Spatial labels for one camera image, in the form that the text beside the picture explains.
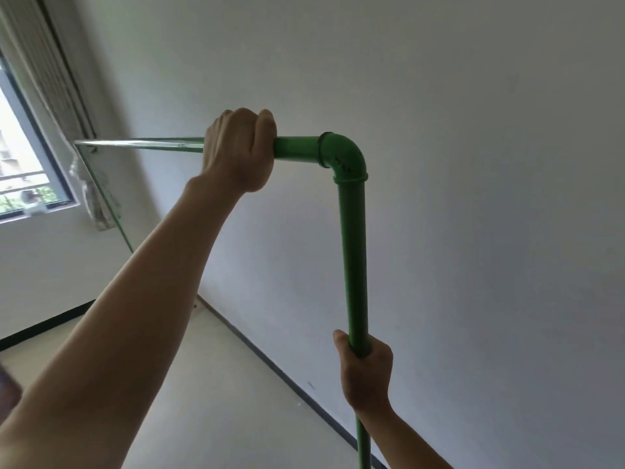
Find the green pipe elbow fitting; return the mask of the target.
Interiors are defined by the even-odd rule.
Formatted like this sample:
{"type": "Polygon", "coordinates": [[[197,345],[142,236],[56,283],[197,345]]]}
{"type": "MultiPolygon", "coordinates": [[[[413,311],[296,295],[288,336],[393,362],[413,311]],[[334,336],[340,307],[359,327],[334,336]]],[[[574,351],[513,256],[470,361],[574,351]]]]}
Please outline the green pipe elbow fitting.
{"type": "Polygon", "coordinates": [[[369,178],[363,153],[344,135],[330,132],[320,135],[316,158],[321,167],[332,170],[338,186],[364,183],[369,178]]]}

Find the person's left forearm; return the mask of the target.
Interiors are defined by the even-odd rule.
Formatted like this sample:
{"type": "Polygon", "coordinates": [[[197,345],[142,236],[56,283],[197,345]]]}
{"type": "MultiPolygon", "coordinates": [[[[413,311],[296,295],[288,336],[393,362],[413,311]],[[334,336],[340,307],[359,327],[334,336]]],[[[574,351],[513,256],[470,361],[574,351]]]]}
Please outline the person's left forearm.
{"type": "Polygon", "coordinates": [[[244,193],[209,174],[188,182],[0,426],[0,469],[121,468],[244,193]]]}

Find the person's left hand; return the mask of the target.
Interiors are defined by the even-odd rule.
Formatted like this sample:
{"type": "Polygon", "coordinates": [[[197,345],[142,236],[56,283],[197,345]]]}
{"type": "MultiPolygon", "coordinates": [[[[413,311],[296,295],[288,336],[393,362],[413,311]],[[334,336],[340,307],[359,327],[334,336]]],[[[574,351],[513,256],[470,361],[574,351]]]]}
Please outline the person's left hand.
{"type": "Polygon", "coordinates": [[[274,166],[273,143],[250,142],[242,138],[209,139],[204,137],[201,176],[219,178],[226,188],[240,194],[257,192],[268,182],[274,166]]]}

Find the person's right hand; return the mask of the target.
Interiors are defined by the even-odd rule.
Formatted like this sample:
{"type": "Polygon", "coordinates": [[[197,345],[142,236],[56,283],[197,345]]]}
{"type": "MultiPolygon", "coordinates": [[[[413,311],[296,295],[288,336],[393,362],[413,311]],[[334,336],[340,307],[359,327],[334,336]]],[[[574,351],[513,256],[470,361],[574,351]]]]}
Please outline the person's right hand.
{"type": "Polygon", "coordinates": [[[340,383],[349,406],[367,407],[389,401],[388,389],[393,369],[393,352],[383,341],[369,336],[371,353],[359,358],[340,359],[340,383]]]}

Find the person's right forearm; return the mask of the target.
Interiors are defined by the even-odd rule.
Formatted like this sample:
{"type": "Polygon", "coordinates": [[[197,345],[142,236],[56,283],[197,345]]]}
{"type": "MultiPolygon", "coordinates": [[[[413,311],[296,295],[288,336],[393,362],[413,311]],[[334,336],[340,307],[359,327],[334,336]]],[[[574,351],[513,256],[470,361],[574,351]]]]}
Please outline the person's right forearm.
{"type": "Polygon", "coordinates": [[[389,469],[454,469],[396,412],[390,402],[355,407],[389,469]]]}

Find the thin green plastic pipe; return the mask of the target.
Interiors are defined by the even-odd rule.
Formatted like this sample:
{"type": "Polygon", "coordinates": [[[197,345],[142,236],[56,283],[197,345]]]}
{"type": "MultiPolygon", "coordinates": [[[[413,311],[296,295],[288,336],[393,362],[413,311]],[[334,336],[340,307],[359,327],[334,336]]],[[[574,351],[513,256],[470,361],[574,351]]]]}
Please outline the thin green plastic pipe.
{"type": "Polygon", "coordinates": [[[93,169],[92,165],[90,165],[90,152],[91,150],[95,150],[96,147],[77,141],[74,143],[74,149],[76,150],[77,155],[80,157],[82,164],[84,165],[84,169],[88,172],[90,176],[90,179],[86,181],[88,189],[97,190],[97,192],[93,192],[91,195],[97,197],[97,199],[95,199],[95,204],[97,206],[97,209],[99,210],[97,216],[102,219],[96,221],[98,227],[102,226],[104,230],[108,230],[112,229],[113,226],[115,226],[116,229],[119,231],[126,246],[128,247],[129,252],[133,254],[134,248],[120,222],[120,216],[116,209],[116,200],[111,200],[107,189],[102,184],[100,184],[98,174],[93,169]]]}

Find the window with dark frame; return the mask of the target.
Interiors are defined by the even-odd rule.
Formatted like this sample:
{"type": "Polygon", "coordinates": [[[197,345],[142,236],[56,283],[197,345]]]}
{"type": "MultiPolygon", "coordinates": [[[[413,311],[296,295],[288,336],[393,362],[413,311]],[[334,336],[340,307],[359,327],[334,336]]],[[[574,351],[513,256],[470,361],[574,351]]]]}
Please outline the window with dark frame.
{"type": "Polygon", "coordinates": [[[0,50],[0,224],[77,204],[35,109],[0,50]]]}

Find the long green plastic pipe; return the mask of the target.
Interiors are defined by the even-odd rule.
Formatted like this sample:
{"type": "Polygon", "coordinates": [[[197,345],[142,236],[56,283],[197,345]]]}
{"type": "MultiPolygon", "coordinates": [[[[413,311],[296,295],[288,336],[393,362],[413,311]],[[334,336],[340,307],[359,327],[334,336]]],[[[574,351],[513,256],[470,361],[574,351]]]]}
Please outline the long green plastic pipe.
{"type": "MultiPolygon", "coordinates": [[[[125,140],[78,140],[77,147],[108,147],[124,149],[164,150],[178,152],[202,152],[202,137],[188,138],[142,138],[125,140]]],[[[318,136],[278,137],[273,142],[275,159],[299,163],[323,165],[319,153],[318,136]]]]}

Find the grey window blind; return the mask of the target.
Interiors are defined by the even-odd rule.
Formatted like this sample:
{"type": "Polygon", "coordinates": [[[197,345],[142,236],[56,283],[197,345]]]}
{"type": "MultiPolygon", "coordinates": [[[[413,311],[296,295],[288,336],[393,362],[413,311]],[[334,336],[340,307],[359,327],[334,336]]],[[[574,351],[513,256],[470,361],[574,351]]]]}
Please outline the grey window blind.
{"type": "Polygon", "coordinates": [[[66,141],[97,139],[43,0],[0,0],[0,21],[6,25],[38,96],[66,141]]]}

